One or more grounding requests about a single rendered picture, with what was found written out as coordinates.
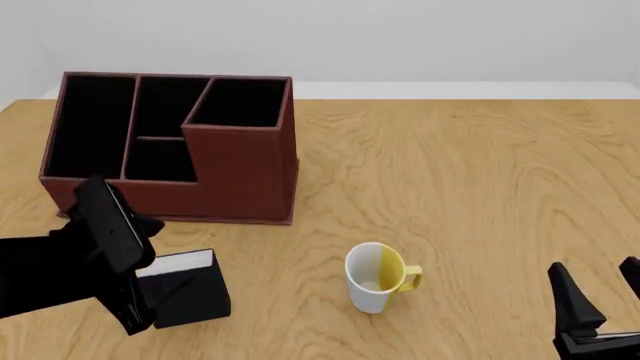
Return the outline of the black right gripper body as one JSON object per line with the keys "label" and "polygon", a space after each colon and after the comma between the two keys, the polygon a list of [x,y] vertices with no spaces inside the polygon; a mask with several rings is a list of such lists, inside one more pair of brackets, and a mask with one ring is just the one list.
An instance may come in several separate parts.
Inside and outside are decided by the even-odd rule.
{"label": "black right gripper body", "polygon": [[573,338],[560,333],[553,340],[560,360],[640,360],[640,332]]}

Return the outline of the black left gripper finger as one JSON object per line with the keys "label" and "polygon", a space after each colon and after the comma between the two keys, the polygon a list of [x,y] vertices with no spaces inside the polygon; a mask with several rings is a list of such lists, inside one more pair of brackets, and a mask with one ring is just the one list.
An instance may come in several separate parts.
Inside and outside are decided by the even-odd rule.
{"label": "black left gripper finger", "polygon": [[134,219],[147,238],[156,236],[165,227],[164,221],[147,215],[134,215]]}
{"label": "black left gripper finger", "polygon": [[152,278],[146,281],[146,305],[148,308],[158,309],[168,302],[173,296],[189,287],[196,278],[168,279]]}

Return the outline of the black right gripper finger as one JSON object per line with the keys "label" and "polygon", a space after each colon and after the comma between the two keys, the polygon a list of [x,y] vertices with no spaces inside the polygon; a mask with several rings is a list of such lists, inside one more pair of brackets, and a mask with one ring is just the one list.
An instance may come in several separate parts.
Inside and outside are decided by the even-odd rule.
{"label": "black right gripper finger", "polygon": [[626,257],[619,265],[619,270],[635,296],[640,297],[640,259]]}
{"label": "black right gripper finger", "polygon": [[607,320],[604,314],[582,293],[563,263],[552,263],[547,274],[554,299],[555,333],[596,336]]}

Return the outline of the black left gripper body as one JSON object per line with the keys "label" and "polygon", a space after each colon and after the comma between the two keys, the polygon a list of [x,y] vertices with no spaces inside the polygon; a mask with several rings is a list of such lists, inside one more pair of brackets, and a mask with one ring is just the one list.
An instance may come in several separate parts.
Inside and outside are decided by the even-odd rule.
{"label": "black left gripper body", "polygon": [[118,275],[99,290],[96,299],[119,321],[127,335],[149,329],[156,319],[143,295],[135,273]]}

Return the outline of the black book with white pages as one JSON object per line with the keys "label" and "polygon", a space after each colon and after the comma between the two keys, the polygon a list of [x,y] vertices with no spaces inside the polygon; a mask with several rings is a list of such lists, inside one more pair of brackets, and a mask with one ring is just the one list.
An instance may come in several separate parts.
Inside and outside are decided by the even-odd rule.
{"label": "black book with white pages", "polygon": [[230,296],[211,248],[157,257],[150,266],[138,270],[136,276],[145,300],[147,280],[196,278],[156,311],[157,329],[231,315]]}

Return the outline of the red-brown desk caddy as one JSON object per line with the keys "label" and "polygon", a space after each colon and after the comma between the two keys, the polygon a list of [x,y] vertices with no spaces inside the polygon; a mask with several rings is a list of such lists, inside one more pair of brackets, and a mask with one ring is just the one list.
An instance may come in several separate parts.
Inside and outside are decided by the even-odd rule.
{"label": "red-brown desk caddy", "polygon": [[144,215],[290,224],[298,170],[290,77],[72,71],[39,179],[60,216],[100,176]]}

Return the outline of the black flat plate on stalk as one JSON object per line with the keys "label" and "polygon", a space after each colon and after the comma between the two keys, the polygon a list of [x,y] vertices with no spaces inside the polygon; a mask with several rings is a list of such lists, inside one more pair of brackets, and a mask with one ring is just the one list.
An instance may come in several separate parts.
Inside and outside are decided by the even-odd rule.
{"label": "black flat plate on stalk", "polygon": [[156,252],[136,224],[142,215],[129,206],[118,188],[105,179],[91,177],[73,190],[75,203],[68,215],[82,221],[113,272],[125,274],[150,266]]}

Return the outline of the white and yellow mug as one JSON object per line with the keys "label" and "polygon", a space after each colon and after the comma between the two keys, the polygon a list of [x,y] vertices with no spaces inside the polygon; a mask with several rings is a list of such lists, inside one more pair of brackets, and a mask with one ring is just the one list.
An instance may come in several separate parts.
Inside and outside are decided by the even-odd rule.
{"label": "white and yellow mug", "polygon": [[344,270],[352,304],[366,314],[384,311],[397,293],[416,290],[422,268],[409,266],[389,245],[365,242],[346,255]]}

